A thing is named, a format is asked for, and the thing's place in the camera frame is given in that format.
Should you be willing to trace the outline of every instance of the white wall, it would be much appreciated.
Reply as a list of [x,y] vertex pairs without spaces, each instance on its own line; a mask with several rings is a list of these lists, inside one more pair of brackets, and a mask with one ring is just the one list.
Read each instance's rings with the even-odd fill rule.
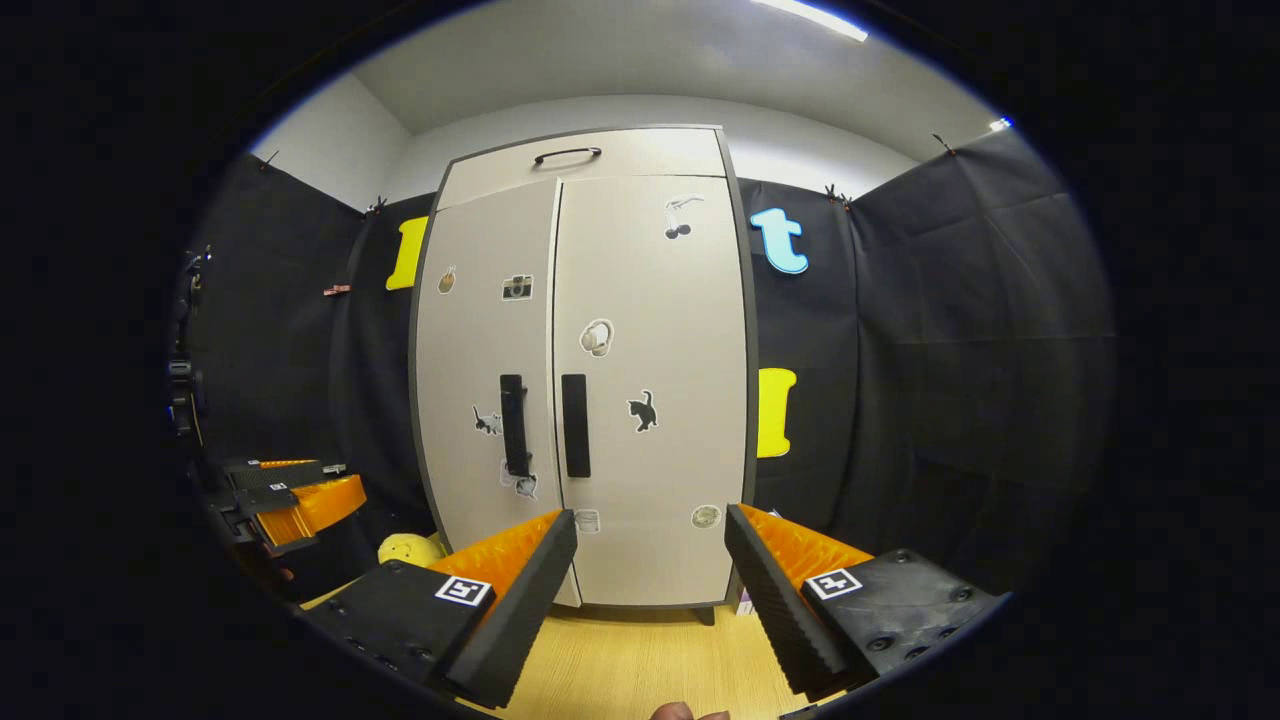
[[343,74],[250,150],[352,208],[371,205],[412,136],[356,76]]
[[828,124],[755,105],[675,95],[598,95],[517,105],[426,131],[381,188],[392,201],[434,192],[449,160],[498,145],[599,127],[699,123],[724,127],[740,178],[856,197],[916,165],[906,155]]

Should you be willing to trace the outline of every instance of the stuffed toy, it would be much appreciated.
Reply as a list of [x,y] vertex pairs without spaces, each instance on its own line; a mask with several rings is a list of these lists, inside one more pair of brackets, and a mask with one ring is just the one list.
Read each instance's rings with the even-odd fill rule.
[[403,560],[410,565],[426,568],[436,560],[443,559],[445,555],[448,553],[444,552],[444,546],[440,544],[439,533],[435,533],[429,538],[415,536],[413,533],[396,533],[387,536],[381,547],[378,548],[378,562],[381,564],[388,560]]

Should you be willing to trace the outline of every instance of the black fabric backdrop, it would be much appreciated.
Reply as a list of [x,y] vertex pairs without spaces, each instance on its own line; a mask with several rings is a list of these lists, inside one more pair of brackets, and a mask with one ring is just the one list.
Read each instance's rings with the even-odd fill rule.
[[[991,592],[1018,587],[1091,483],[1114,389],[1102,265],[1065,190],[1011,132],[849,213],[796,187],[740,188],[748,215],[781,208],[800,223],[792,242],[810,263],[776,272],[750,228],[760,366],[797,375],[791,451],[759,460],[755,505],[873,553],[915,548]],[[349,564],[372,562],[389,533],[430,534],[408,404],[412,291],[385,281],[401,223],[434,196],[361,219],[252,159],[224,196],[202,233],[221,238],[223,273],[206,273],[205,352],[193,345],[206,442],[360,471],[366,547]],[[352,291],[321,296],[334,282]]]
[[863,380],[831,528],[1023,587],[1097,469],[1115,382],[1084,219],[1012,132],[852,202]]

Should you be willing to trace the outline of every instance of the drawer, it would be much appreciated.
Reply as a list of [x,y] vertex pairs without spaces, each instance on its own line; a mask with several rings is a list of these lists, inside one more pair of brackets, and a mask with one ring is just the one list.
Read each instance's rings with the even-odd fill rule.
[[[598,147],[552,155],[547,152]],[[503,147],[457,160],[444,179],[438,210],[503,190],[549,178],[588,179],[623,176],[724,177],[716,131],[707,128],[637,128],[566,135]]]

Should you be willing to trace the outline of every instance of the wooden floor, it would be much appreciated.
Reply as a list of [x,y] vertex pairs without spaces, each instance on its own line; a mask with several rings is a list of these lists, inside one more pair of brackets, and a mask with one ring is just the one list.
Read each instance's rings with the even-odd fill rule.
[[553,606],[511,703],[471,707],[520,720],[649,720],[676,701],[695,717],[728,710],[733,720],[776,720],[809,705],[787,688],[759,615],[721,606],[709,628],[690,610]]

